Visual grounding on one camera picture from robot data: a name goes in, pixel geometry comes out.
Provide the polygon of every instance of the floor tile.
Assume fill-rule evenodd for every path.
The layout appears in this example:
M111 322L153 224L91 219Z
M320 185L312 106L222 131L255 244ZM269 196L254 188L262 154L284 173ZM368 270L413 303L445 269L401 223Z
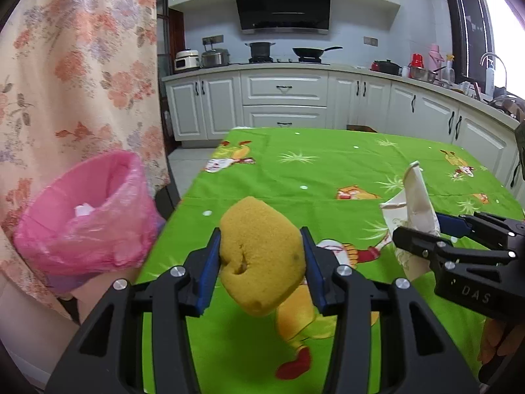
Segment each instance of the floor tile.
M177 148L168 157L169 160L208 160L214 148Z
M170 160L171 171L180 197L186 194L206 162L207 160Z

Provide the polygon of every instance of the soap bottle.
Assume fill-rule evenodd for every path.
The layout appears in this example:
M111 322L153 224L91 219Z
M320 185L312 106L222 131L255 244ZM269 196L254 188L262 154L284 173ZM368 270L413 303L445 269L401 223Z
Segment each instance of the soap bottle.
M494 98L494 62L488 60L488 68L485 73L485 94L489 95L491 99Z
M456 82L456 73L452 68L452 63L454 62L454 55L447 55L447 67L443 68L443 74L441 79L450 85Z

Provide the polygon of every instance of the wall outlet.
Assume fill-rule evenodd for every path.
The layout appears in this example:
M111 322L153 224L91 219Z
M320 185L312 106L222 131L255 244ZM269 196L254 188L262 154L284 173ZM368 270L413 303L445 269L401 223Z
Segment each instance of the wall outlet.
M363 37L364 43L368 44L369 46L377 47L379 45L379 41L376 38L373 37Z
M203 37L202 43L204 46L208 44L224 43L224 35L214 35L211 37Z

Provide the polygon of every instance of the kitchen counter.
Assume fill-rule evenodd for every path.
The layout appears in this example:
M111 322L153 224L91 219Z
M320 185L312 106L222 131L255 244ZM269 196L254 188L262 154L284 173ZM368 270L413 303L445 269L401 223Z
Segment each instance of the kitchen counter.
M243 71L243 70L254 70L254 69L304 69L304 70L322 70L322 71L339 71L339 72L350 72L354 74L361 74L371 77L380 77L392 81L398 81L405 84L410 84L422 89L431 90L435 93L442 94L450 99L455 99L461 104L468 105L496 120L498 123L511 128L512 130L518 127L519 122L516 119L496 110L495 108L477 101L476 99L469 98L461 93L448 90L434 84L424 83L423 81L413 80L411 78L404 78L399 76L392 76L390 74L384 74L382 72L370 71L369 69L355 68L350 65L338 65L338 64L316 64L316 63L257 63L257 64L231 64L226 67L216 68L201 68L195 71L182 72L174 74L172 76L163 77L162 81L168 82L171 80L179 80L181 78L195 77L206 74L221 73L228 71Z

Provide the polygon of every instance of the green tablecloth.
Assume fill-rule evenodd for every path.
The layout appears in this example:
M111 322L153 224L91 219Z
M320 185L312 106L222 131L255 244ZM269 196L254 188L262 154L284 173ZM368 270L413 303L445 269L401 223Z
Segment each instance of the green tablecloth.
M204 247L222 214L249 195L264 200L297 227L308 226L316 242L332 239L366 251L386 232L379 204L401 190L403 174L415 160L424 170L436 211L457 215L480 210L523 219L521 206L500 182L454 145L376 133L293 128L233 130L226 141L214 155L212 173L201 172L167 222L138 283L153 280L182 264L190 251ZM462 171L460 166L471 169ZM456 245L480 247L468 239ZM378 259L359 263L358 271L388 283L404 276L394 249L392 244L383 247ZM436 297L432 274L414 285L477 371L482 317ZM144 386L154 392L150 316L144 328ZM276 370L293 361L296 351L277 333L275 313L263 318L246 315L219 280L211 306L203 317L188 318L188 330L203 393L317 394L322 390L332 339L304 336L311 351L311 369L293 380L278 379ZM379 323L372 326L372 334L370 391L377 392Z

